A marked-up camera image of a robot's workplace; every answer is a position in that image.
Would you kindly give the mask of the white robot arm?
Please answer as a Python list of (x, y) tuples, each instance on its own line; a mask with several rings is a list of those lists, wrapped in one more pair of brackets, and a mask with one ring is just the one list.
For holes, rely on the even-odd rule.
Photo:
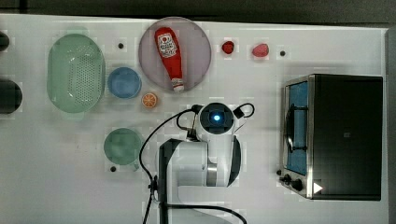
[(223, 207), (185, 204), (178, 197), (180, 187), (228, 187), (241, 168), (233, 111), (222, 103), (196, 105), (193, 111), (197, 115), (196, 139), (171, 138), (159, 148), (159, 224), (231, 224), (207, 213), (223, 212)]

